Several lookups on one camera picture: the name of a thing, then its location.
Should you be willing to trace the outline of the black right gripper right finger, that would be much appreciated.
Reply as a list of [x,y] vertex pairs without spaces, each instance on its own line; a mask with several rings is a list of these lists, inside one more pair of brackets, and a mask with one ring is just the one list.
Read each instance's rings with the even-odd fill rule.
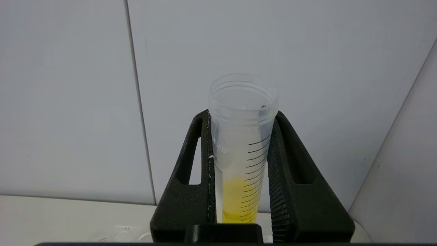
[[350,242],[355,224],[287,117],[275,117],[267,156],[274,242]]

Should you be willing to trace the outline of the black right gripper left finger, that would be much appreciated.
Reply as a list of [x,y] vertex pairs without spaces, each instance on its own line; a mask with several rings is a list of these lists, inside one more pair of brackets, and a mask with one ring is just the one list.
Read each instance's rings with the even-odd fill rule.
[[[190,184],[198,141],[201,182]],[[209,111],[192,120],[164,193],[150,221],[154,242],[183,242],[187,228],[216,223],[214,160]]]

